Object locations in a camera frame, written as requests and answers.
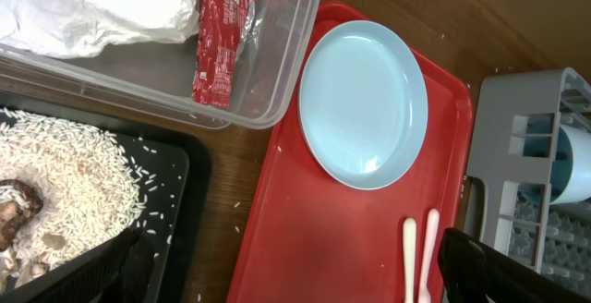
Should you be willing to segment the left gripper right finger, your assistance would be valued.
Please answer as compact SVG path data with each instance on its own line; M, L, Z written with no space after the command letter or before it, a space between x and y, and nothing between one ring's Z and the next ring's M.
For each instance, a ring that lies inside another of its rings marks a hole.
M456 228L444 230L438 264L450 303L590 303Z

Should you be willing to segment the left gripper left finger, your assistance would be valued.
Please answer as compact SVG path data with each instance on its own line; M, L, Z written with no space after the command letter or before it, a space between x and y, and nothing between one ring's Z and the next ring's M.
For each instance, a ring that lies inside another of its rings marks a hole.
M154 249L139 229L126 229L46 275L1 296L3 302L142 302Z

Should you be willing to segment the rice and food scraps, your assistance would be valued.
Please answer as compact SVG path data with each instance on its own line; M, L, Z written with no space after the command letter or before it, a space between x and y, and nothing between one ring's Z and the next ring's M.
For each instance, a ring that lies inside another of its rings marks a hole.
M144 156L112 131L22 110L1 110L1 207L26 212L31 188L42 207L1 252L1 289L38 278L114 238L142 230L161 261L173 239L174 195Z

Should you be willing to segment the light blue bowl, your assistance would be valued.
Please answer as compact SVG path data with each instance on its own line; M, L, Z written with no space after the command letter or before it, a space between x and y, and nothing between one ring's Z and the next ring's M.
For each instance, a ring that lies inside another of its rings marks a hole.
M547 133L549 123L527 125L528 133ZM545 156L548 147L541 139L527 140L524 155ZM584 129L561 125L556 156L550 173L550 204L576 203L590 198L590 133ZM537 185L519 188L528 201L539 205L542 188Z

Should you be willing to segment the white napkin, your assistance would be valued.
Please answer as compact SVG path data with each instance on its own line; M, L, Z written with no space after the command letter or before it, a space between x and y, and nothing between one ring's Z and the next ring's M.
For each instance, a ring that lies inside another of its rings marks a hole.
M195 35L199 0L1 0L1 42L54 58Z

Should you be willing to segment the red snack wrapper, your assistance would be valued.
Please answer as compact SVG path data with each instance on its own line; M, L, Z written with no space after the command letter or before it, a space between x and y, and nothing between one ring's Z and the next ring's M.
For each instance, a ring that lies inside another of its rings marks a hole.
M193 101L227 108L237 58L254 23L255 0L199 0Z

